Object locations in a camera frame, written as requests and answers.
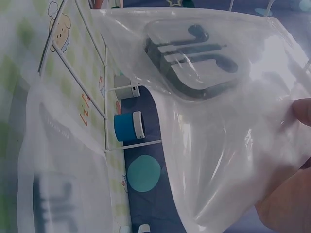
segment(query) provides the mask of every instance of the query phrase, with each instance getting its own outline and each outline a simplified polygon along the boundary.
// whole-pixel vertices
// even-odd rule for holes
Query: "cartoon print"
[[[121,114],[121,106],[120,106],[119,101],[116,101],[116,111],[117,111],[117,114]]]
[[[172,6],[181,6],[181,0],[166,0],[170,7]]]
[[[57,17],[57,13],[58,13],[58,5],[56,2],[51,1],[48,9],[48,15],[51,17],[49,31],[51,31],[52,29],[52,26]],[[59,17],[60,19],[56,26],[56,31],[54,33],[53,39],[59,46],[61,51],[65,52],[69,44],[69,29],[71,27],[71,21],[70,18],[65,14],[62,14]],[[51,51],[52,52],[55,51],[53,45],[51,45]]]
[[[102,96],[105,97],[104,79],[102,78],[101,75],[99,78],[99,90],[100,90]]]
[[[121,179],[121,184],[125,190],[125,192],[127,193],[127,183],[126,183],[126,176],[122,176],[122,179]]]

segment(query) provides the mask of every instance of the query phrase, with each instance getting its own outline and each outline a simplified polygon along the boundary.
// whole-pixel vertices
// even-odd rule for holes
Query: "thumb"
[[[301,123],[311,126],[311,98],[295,100],[293,110]]]

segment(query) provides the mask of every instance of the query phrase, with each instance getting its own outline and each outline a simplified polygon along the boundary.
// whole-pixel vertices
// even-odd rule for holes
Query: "blue cylindrical speaker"
[[[141,111],[115,115],[113,124],[119,142],[145,138],[145,127]]]

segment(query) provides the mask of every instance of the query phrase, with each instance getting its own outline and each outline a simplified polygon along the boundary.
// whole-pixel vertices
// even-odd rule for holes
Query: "plastic packaging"
[[[155,100],[187,232],[223,232],[311,155],[311,130],[291,109],[310,96],[307,58],[277,19],[180,8],[92,13],[123,74]]]
[[[17,224],[19,233],[113,231],[105,154],[41,83],[27,98]]]

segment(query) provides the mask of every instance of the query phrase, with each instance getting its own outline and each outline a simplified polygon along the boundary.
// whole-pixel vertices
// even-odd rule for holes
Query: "green checkered fabric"
[[[95,28],[88,0],[77,1],[98,49],[74,0],[69,0],[59,15],[63,18],[57,25],[60,28],[56,28],[54,40],[58,40],[64,56],[103,112],[104,98],[107,98],[109,144],[112,148],[119,147],[122,144],[116,140],[113,129],[118,100],[114,92],[109,92],[105,97],[100,84],[101,80],[104,82],[107,79],[108,88],[112,88],[113,78],[119,74],[119,70],[109,52],[105,57],[106,46]],[[26,100],[30,86],[40,79],[37,71],[42,64],[50,26],[61,5],[62,0],[0,1],[0,28],[5,31],[0,34],[0,233],[17,232],[17,162],[25,134]],[[58,29],[68,30],[68,36]],[[68,114],[104,147],[104,119],[87,99],[53,47],[47,48],[43,69],[44,84],[61,97]],[[125,175],[124,154],[120,150],[106,156],[113,196],[114,232],[119,232],[120,226],[131,224],[128,197],[121,185]]]

